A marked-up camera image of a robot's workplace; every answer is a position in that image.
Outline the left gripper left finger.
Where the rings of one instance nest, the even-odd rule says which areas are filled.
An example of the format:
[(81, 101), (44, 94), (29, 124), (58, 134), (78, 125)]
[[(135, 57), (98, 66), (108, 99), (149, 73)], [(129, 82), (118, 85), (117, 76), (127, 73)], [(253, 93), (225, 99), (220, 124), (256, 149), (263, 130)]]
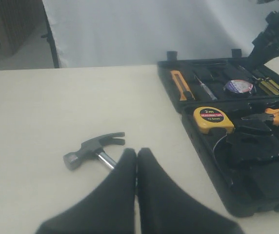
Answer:
[(137, 155), (123, 151), (105, 180), (87, 197), (43, 222), (39, 234), (133, 234)]

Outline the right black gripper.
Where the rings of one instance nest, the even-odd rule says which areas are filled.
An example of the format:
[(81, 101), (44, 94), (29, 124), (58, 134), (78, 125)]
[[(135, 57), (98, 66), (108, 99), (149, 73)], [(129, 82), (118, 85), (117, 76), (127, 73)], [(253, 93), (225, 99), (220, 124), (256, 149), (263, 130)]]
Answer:
[(256, 69), (279, 57), (279, 10), (270, 12), (265, 21), (267, 26), (252, 42), (254, 48), (247, 59), (249, 69)]

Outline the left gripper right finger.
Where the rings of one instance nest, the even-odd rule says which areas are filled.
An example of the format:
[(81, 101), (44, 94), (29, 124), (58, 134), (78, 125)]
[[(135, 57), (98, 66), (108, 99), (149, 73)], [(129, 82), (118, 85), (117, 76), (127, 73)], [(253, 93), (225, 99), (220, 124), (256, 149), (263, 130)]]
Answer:
[(143, 234), (241, 234), (240, 225), (199, 203), (165, 172), (149, 148), (138, 153)]

